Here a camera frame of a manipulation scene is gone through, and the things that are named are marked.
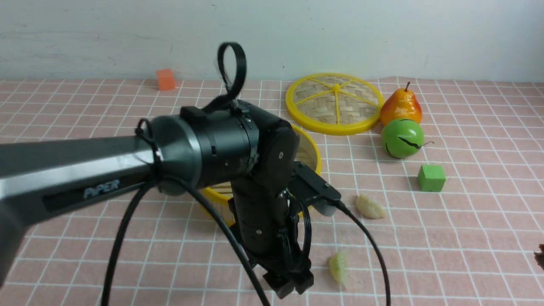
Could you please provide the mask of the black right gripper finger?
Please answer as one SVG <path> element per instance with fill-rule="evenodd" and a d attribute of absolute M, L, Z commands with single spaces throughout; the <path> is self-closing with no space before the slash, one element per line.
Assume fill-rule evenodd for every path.
<path fill-rule="evenodd" d="M 280 300 L 287 297 L 295 289 L 295 285 L 292 280 L 276 272 L 267 272 L 263 275 L 263 279 L 268 284 L 268 286 L 276 293 L 276 296 Z"/>

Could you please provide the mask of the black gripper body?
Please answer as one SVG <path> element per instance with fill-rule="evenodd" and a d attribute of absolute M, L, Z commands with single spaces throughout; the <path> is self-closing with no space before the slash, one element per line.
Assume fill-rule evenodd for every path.
<path fill-rule="evenodd" d="M 290 281 L 313 279 L 309 210 L 290 186 L 301 167 L 291 164 L 280 177 L 264 182 L 252 176 L 235 179 L 229 200 L 240 243 L 249 258 Z"/>

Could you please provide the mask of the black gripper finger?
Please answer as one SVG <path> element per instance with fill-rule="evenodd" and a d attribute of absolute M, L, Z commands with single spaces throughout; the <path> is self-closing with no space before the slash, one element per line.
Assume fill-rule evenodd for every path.
<path fill-rule="evenodd" d="M 314 285 L 314 275 L 310 270 L 294 273 L 294 288 L 299 295 Z"/>

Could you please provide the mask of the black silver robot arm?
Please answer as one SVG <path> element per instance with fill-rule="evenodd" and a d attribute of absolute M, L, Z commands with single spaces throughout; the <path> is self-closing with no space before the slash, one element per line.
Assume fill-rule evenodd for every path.
<path fill-rule="evenodd" d="M 321 179 L 295 161 L 299 136 L 244 101 L 142 118 L 133 136 L 1 145 L 1 283 L 33 225 L 136 190 L 107 267 L 102 304 L 128 223 L 144 195 L 191 194 L 217 221 L 255 289 L 260 265 L 280 298 L 314 284 L 308 188 Z"/>

